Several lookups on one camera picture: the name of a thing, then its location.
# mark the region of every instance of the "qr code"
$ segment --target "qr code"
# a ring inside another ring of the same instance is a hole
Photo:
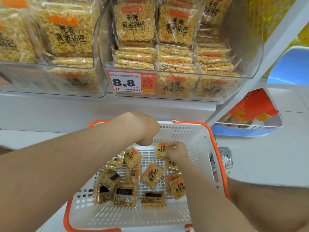
[[[133,202],[133,198],[132,197],[127,197],[126,201],[132,203]]]

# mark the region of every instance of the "white barcode sticker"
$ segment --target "white barcode sticker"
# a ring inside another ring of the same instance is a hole
[[[132,203],[133,202],[133,198],[132,197],[127,197],[126,201]]]
[[[115,92],[153,94],[157,74],[124,70],[107,70],[110,83]]]

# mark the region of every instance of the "white plastic basket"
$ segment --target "white plastic basket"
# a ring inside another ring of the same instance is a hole
[[[91,123],[89,127],[105,122],[99,120]],[[220,152],[214,140],[211,129],[202,122],[194,121],[158,121],[160,131],[154,137],[153,144],[148,147],[134,145],[143,155],[142,171],[144,172],[153,161],[164,167],[164,159],[155,159],[155,144],[172,140],[181,141],[186,144],[190,160],[195,164],[200,173],[214,187],[220,190],[227,198],[227,179],[224,171]],[[214,181],[210,153],[215,153],[214,160],[218,171],[219,182]],[[100,169],[69,201],[64,214],[64,227],[68,232],[89,231],[184,231],[192,227],[186,197],[180,200],[172,199],[167,194],[166,207],[164,210],[153,209],[131,209],[126,207],[115,207],[113,203],[93,206],[93,187],[97,176],[103,171]],[[119,170],[119,175],[124,176],[125,171]],[[164,175],[171,171],[164,170]],[[163,177],[157,185],[157,190],[165,190]],[[139,195],[148,191],[149,187],[141,184]]]

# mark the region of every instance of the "barcode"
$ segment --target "barcode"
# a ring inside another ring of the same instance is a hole
[[[127,197],[126,201],[127,202],[133,202],[133,198],[132,197]]]
[[[125,89],[125,88],[116,88],[116,90],[121,90],[121,91],[141,91],[140,89]]]

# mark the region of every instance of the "black label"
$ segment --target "black label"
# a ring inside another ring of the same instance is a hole
[[[112,176],[110,179],[112,181],[115,181],[118,177],[120,177],[118,174],[115,174],[114,176]]]
[[[116,194],[117,195],[132,195],[133,194],[133,189],[117,188]]]
[[[107,189],[105,186],[100,187],[100,193],[109,192],[109,189]]]
[[[146,197],[156,197],[156,198],[161,198],[162,194],[161,193],[146,193]]]

